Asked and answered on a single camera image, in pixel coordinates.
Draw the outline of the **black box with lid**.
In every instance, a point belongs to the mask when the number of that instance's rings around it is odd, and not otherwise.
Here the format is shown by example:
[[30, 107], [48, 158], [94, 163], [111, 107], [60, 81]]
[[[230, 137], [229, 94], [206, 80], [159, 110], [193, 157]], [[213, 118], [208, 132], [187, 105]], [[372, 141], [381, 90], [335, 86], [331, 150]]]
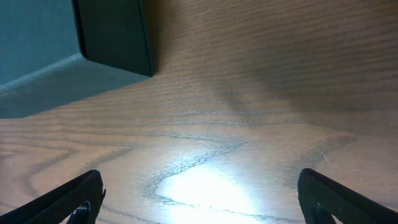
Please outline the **black box with lid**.
[[25, 118], [152, 77], [136, 0], [1, 0], [1, 118]]

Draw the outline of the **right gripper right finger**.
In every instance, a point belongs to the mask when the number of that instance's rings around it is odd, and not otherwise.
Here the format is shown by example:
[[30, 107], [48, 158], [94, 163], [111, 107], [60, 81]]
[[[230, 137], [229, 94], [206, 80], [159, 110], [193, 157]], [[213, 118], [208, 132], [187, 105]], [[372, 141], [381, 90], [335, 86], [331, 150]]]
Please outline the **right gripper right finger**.
[[397, 212], [313, 169], [301, 171], [297, 190], [306, 223], [397, 223]]

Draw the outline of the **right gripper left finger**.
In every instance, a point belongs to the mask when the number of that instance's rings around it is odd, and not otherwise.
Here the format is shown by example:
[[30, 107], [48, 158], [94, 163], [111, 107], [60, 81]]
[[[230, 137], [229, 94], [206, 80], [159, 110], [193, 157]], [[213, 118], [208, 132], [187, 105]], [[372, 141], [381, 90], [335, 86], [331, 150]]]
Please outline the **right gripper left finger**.
[[41, 197], [1, 215], [1, 223], [94, 223], [106, 191], [98, 170], [89, 170]]

